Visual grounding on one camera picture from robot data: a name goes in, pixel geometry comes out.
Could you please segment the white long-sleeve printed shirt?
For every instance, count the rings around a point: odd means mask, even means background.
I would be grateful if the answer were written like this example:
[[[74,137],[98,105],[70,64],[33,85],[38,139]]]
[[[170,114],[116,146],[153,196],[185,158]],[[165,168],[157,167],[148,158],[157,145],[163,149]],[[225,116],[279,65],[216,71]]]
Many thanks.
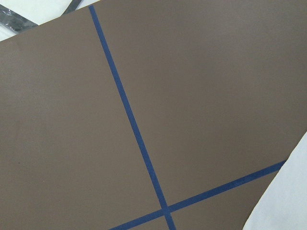
[[[252,210],[245,230],[307,228],[307,135],[304,134]]]

